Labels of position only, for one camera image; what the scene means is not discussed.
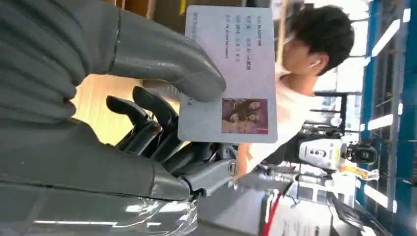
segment id card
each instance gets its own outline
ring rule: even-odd
[[[209,103],[181,95],[180,140],[276,142],[273,32],[270,8],[188,7],[185,35],[205,50],[227,88]]]

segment white t-shirt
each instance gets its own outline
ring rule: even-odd
[[[288,73],[279,64],[275,65],[278,140],[274,144],[250,144],[249,153],[253,159],[247,161],[247,172],[251,172],[301,130],[315,102],[314,97],[297,93],[281,82],[280,78]]]

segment young man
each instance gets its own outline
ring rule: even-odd
[[[282,65],[275,67],[278,140],[274,144],[240,144],[238,178],[289,141],[301,129],[314,104],[318,76],[340,65],[354,44],[348,16],[339,8],[304,9],[290,22]]]

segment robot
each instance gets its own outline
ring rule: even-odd
[[[377,151],[365,144],[345,143],[343,136],[334,130],[324,135],[309,134],[298,140],[298,158],[333,174],[356,175],[363,180],[378,180],[379,171],[360,168],[357,165],[372,165],[378,159]]]
[[[224,156],[236,150],[190,143],[177,151],[177,114],[140,88],[135,103],[107,101],[134,125],[112,147],[72,118],[69,100],[94,73],[164,79],[212,101],[226,83],[204,50],[100,0],[0,0],[0,20],[0,235],[192,231],[198,199],[235,175],[236,161]]]

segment gray robotic arm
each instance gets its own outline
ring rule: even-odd
[[[158,162],[100,143],[69,100],[90,73],[214,100],[226,83],[196,43],[100,0],[0,0],[0,34],[1,183],[188,200]]]
[[[97,0],[56,0],[81,26],[91,73],[166,80],[203,102],[218,98],[226,83],[194,41],[128,11]]]

